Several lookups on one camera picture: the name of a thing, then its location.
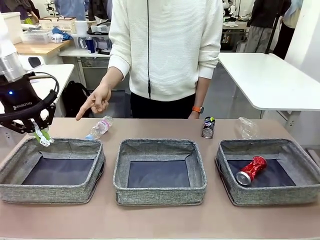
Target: red can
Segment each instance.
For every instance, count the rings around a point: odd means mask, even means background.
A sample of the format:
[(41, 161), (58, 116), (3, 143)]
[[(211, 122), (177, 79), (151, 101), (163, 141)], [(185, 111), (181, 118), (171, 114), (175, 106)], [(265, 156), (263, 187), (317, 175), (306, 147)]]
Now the red can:
[(256, 175), (267, 167), (267, 161), (262, 156), (255, 156), (247, 166), (241, 169), (235, 178), (243, 186), (248, 186), (255, 179)]

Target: orange watch strap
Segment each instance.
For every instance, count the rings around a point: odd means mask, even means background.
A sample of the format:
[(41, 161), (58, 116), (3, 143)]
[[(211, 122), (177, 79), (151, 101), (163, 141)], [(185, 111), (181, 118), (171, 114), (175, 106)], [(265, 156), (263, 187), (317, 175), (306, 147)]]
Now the orange watch strap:
[(195, 112), (197, 112), (197, 113), (201, 113), (201, 107), (193, 106), (193, 107), (192, 107), (192, 111), (195, 111)]

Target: robotiq logo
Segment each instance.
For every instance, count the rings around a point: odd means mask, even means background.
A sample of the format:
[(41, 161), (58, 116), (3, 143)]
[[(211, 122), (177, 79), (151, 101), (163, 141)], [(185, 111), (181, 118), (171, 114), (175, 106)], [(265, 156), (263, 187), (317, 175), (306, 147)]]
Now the robotiq logo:
[(13, 110), (17, 110), (19, 108), (30, 106), (30, 105), (32, 105), (32, 102), (26, 102), (26, 103), (23, 103), (23, 104), (20, 104), (20, 105), (17, 105), (17, 106), (13, 106)]

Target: black pants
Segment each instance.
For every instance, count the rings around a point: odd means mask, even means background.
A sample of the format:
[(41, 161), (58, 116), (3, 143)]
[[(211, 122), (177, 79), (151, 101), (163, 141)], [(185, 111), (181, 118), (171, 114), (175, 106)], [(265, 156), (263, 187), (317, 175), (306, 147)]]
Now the black pants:
[(156, 101), (131, 93), (134, 119), (187, 119), (195, 104), (196, 94), (176, 101)]
[(280, 29), (278, 42), (273, 50), (273, 54), (284, 60), (286, 58), (294, 33), (294, 28), (290, 28), (283, 23)]

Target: soda can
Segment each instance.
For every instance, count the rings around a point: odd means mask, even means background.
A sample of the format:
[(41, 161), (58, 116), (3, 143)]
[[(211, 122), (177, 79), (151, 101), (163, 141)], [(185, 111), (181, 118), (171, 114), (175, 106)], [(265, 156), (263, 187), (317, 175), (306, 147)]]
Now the soda can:
[(256, 175), (267, 167), (267, 161), (262, 156), (255, 156), (247, 166), (241, 169), (235, 179), (243, 186), (248, 186), (255, 179)]
[(212, 139), (214, 137), (214, 128), (216, 120), (213, 116), (207, 116), (204, 119), (201, 135), (206, 139)]
[(94, 54), (96, 52), (95, 43), (94, 43), (94, 40), (92, 39), (92, 37), (90, 37), (90, 36), (87, 37), (85, 39), (85, 44), (88, 47), (89, 53)]

